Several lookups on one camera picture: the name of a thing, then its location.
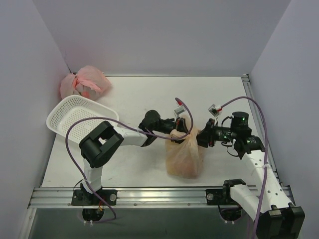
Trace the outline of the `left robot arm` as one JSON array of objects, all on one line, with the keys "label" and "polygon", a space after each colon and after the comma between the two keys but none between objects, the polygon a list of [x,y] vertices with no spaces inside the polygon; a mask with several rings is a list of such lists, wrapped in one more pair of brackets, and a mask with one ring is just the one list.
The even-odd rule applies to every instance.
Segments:
[{"label": "left robot arm", "polygon": [[103,166],[120,146],[149,146],[159,138],[154,134],[155,131],[169,135],[174,129],[180,131],[182,136],[172,136],[171,139],[180,141],[193,128],[193,119],[190,118],[190,126],[187,126],[184,118],[161,119],[157,111],[150,110],[138,128],[113,126],[110,124],[111,119],[101,122],[79,143],[84,161],[83,199],[90,205],[100,201]]}]

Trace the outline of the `banana print plastic bag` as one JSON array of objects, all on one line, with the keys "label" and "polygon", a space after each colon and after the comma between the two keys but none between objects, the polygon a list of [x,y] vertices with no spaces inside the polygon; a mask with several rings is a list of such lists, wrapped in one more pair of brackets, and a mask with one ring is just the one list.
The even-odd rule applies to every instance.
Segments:
[{"label": "banana print plastic bag", "polygon": [[193,126],[182,143],[165,141],[165,166],[169,175],[195,179],[201,174],[205,148],[197,145],[198,134],[199,129]]}]

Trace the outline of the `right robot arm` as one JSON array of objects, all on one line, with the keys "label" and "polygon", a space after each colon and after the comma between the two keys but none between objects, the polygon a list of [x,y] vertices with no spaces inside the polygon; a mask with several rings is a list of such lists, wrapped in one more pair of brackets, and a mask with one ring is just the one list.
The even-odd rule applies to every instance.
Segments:
[{"label": "right robot arm", "polygon": [[207,189],[206,202],[217,205],[221,217],[227,222],[236,221],[245,212],[254,223],[253,238],[296,239],[305,213],[286,195],[267,161],[265,146],[259,137],[252,135],[248,118],[245,112],[234,112],[230,116],[230,127],[209,119],[197,136],[197,142],[206,148],[213,147],[218,141],[233,147],[236,157],[254,179],[258,196],[242,179],[230,179],[224,181],[222,189]]}]

